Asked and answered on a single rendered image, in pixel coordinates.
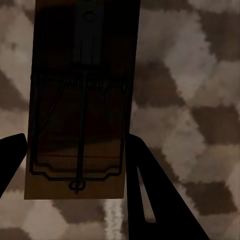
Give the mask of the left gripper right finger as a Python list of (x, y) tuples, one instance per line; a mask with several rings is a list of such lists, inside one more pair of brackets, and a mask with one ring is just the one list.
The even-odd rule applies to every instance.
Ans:
[[(129, 240), (210, 240), (145, 142), (125, 135)], [(156, 223), (145, 220), (139, 168)]]

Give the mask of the mousetrap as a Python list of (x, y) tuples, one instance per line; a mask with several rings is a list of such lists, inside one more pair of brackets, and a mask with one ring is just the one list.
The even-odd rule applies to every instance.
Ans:
[(35, 0), (25, 200), (124, 198), (141, 0)]

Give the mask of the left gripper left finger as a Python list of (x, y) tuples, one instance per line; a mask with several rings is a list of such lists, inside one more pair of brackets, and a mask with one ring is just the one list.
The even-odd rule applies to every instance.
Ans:
[(24, 133), (0, 139), (0, 198), (27, 155)]

